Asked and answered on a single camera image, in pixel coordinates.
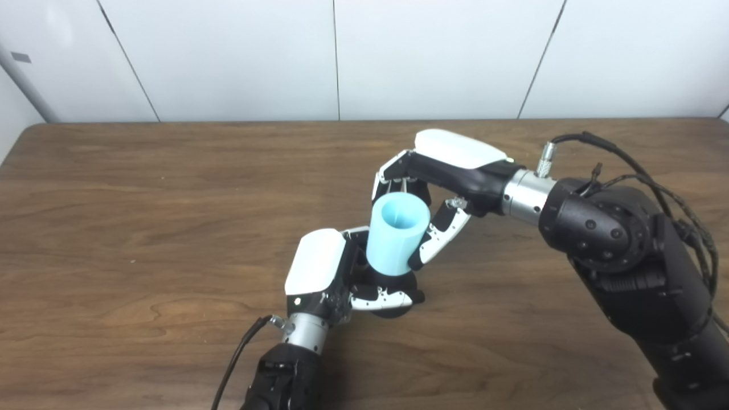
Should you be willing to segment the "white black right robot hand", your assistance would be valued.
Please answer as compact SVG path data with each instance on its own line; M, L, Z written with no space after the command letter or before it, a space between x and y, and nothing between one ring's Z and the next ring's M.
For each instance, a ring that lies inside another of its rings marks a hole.
M429 128L416 133L412 150L401 151L376 171L372 201L402 191L430 205L429 185L454 195L431 218L408 259L409 269L417 272L461 233L471 217L502 215L507 184L525 168L489 143Z

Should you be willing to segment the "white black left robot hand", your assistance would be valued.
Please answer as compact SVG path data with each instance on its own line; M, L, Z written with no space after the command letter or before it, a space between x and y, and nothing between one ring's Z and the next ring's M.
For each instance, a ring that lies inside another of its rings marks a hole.
M304 235L285 280L287 317L310 314L333 327L349 322L355 311L397 318L424 303L414 273L391 277L370 265L368 236L368 226Z

